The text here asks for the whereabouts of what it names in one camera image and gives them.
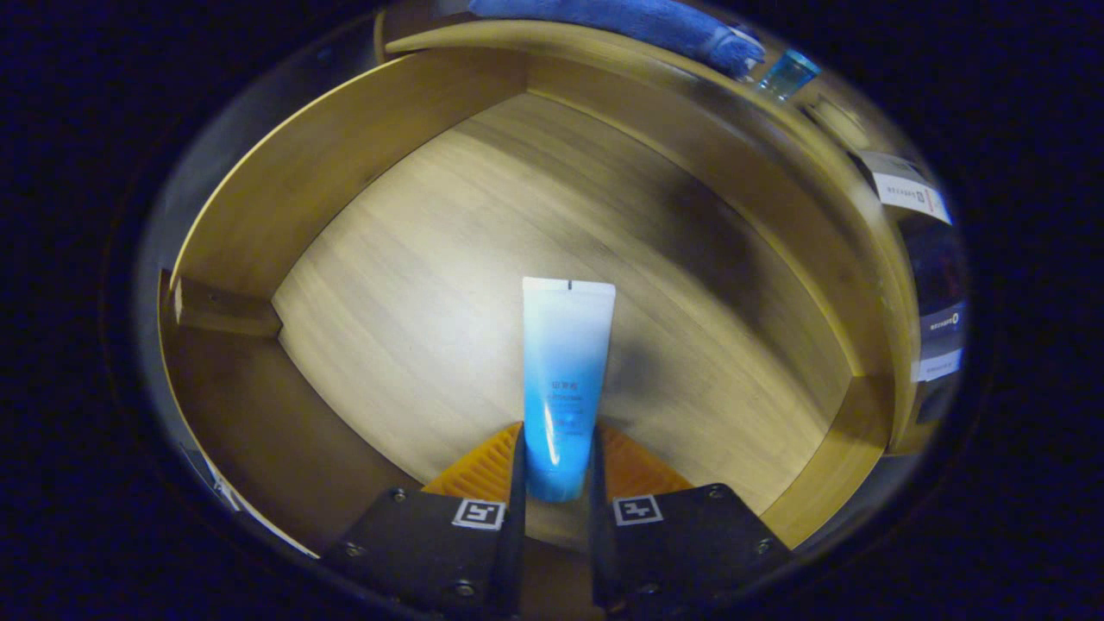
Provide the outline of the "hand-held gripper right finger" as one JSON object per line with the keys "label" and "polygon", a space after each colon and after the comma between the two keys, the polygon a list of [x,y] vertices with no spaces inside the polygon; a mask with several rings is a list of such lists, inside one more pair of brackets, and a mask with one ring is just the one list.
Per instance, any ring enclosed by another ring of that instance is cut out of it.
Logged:
{"label": "hand-held gripper right finger", "polygon": [[716,615],[792,559],[728,485],[691,484],[604,423],[590,504],[593,599],[608,615]]}

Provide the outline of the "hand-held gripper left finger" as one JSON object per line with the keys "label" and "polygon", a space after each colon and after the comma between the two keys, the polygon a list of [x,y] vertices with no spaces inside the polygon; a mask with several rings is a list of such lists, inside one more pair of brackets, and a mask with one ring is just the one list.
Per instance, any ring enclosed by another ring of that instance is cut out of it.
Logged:
{"label": "hand-held gripper left finger", "polygon": [[384,491],[321,564],[410,615],[514,618],[526,496],[524,433],[516,422],[429,484]]}

